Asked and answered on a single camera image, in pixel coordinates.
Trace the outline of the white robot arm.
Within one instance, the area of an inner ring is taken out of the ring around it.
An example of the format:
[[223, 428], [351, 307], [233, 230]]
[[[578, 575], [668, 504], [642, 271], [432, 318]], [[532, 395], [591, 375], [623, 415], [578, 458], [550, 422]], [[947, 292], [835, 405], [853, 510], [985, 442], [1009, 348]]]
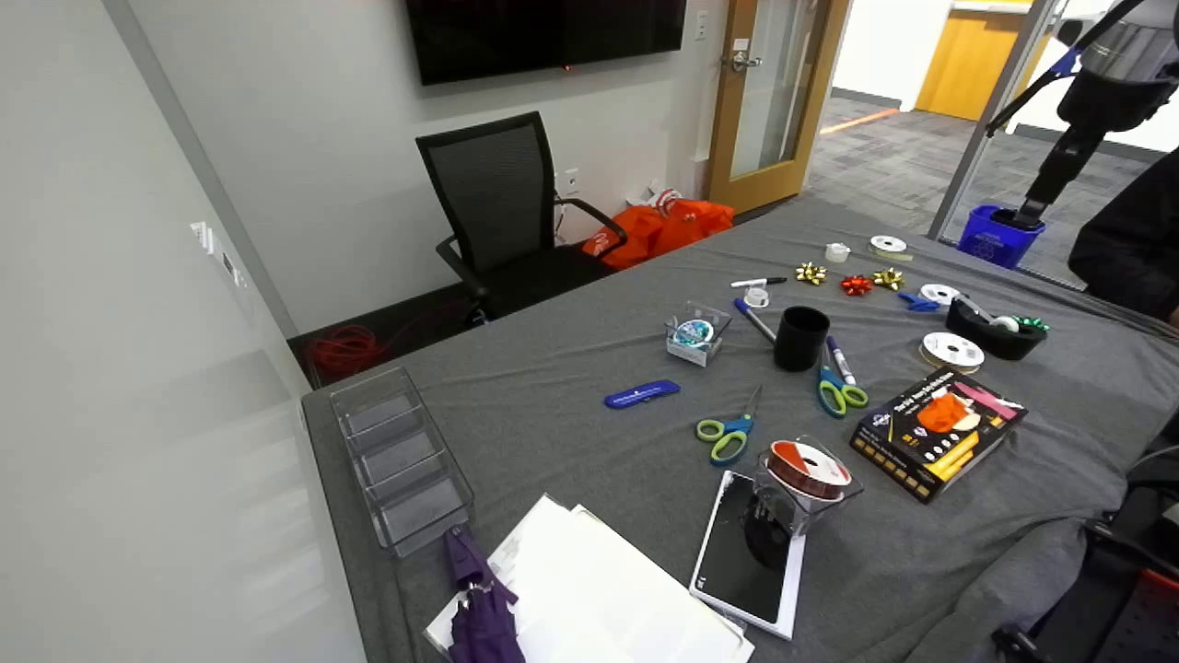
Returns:
[[1019, 205], [1004, 210], [1014, 229], [1036, 229], [1110, 133], [1143, 125], [1171, 98], [1179, 87], [1179, 0], [1116, 0], [1097, 23], [1063, 33], [1063, 55], [1014, 95], [985, 133], [1003, 127], [1055, 81], [1070, 81], [1059, 101], [1063, 133]]

